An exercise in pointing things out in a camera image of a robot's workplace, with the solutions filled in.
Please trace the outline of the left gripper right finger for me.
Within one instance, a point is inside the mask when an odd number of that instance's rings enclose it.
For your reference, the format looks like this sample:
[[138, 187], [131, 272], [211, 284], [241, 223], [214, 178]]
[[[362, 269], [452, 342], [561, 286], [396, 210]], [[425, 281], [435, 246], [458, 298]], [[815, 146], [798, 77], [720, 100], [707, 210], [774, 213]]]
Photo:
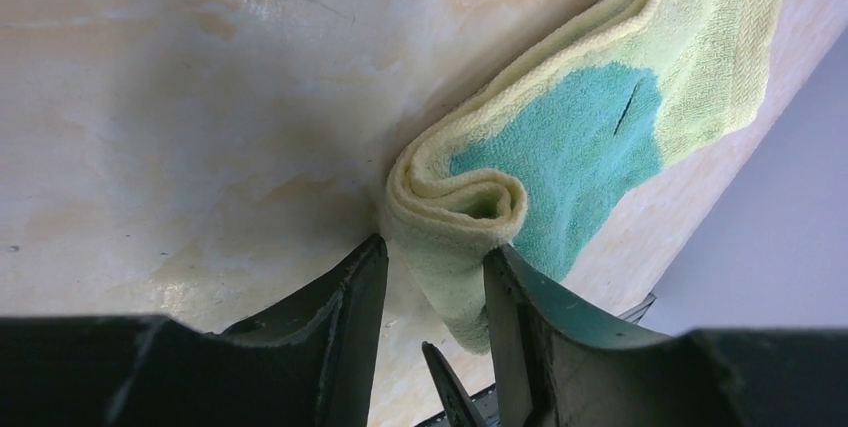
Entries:
[[484, 259], [505, 426], [843, 426], [843, 329], [667, 336], [594, 306], [504, 246]]

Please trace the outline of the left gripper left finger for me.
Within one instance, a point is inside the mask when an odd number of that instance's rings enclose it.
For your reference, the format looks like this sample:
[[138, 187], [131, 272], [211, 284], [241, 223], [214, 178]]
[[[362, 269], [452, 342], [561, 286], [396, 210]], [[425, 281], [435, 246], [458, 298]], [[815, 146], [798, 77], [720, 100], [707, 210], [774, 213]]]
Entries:
[[5, 317], [5, 426], [363, 426], [384, 239], [220, 333], [162, 314]]

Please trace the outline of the yellow green towel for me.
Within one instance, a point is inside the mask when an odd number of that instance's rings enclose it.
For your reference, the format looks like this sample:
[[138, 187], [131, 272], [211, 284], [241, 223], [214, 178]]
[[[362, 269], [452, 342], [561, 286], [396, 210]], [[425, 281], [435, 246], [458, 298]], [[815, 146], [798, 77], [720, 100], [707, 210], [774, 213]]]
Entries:
[[403, 150], [391, 229], [464, 350], [489, 349], [488, 252], [562, 281], [626, 193], [756, 118], [781, 4], [601, 0]]

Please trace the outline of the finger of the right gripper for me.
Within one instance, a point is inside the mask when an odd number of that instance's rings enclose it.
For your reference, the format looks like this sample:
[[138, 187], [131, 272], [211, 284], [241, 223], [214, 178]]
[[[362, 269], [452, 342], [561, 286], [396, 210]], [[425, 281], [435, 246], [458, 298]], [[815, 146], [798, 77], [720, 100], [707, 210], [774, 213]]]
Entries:
[[423, 342], [421, 348], [443, 406], [440, 414], [422, 421], [421, 425], [436, 426], [439, 422], [446, 421], [453, 427], [485, 427], [484, 417], [441, 351], [429, 342]]

